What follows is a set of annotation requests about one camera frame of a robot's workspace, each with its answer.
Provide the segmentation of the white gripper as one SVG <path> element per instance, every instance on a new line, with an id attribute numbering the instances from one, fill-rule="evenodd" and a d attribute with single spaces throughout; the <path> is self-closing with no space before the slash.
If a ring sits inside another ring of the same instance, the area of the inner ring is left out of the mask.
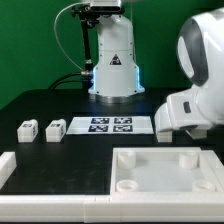
<path id="1" fill-rule="evenodd" d="M 168 95 L 154 116 L 156 132 L 209 130 L 212 122 L 199 111 L 197 93 L 197 89 L 188 89 Z"/>

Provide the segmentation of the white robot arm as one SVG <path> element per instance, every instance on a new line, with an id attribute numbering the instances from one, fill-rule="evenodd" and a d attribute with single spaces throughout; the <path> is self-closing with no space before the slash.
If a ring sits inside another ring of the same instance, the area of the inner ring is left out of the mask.
<path id="1" fill-rule="evenodd" d="M 122 0 L 90 0 L 89 7 L 99 16 L 99 61 L 90 96 L 114 103 L 142 93 L 133 59 L 133 27 L 121 15 Z M 176 52 L 192 87 L 169 95 L 157 110 L 160 142 L 170 142 L 175 130 L 201 139 L 211 128 L 224 125 L 224 7 L 189 18 L 180 30 Z"/>

